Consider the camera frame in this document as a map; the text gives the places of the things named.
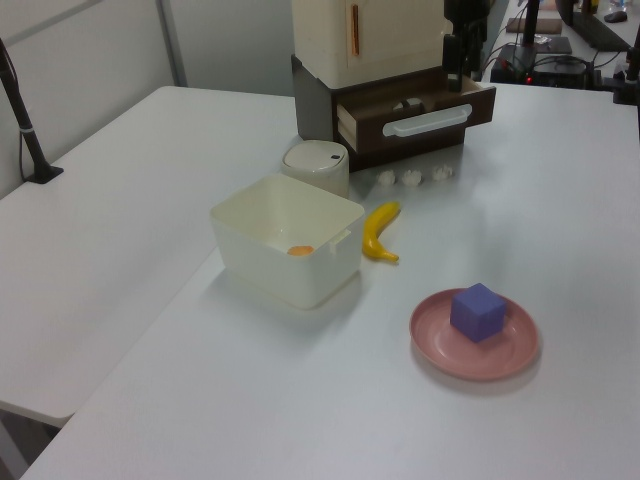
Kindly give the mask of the black Franka gripper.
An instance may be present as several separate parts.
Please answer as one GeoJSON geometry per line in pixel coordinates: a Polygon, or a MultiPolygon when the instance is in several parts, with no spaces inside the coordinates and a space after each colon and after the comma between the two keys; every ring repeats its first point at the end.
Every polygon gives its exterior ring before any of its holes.
{"type": "Polygon", "coordinates": [[[451,92],[461,91],[461,53],[459,37],[465,33],[465,70],[479,70],[483,45],[487,40],[487,0],[444,0],[444,16],[452,24],[452,34],[443,37],[442,69],[451,92]]]}

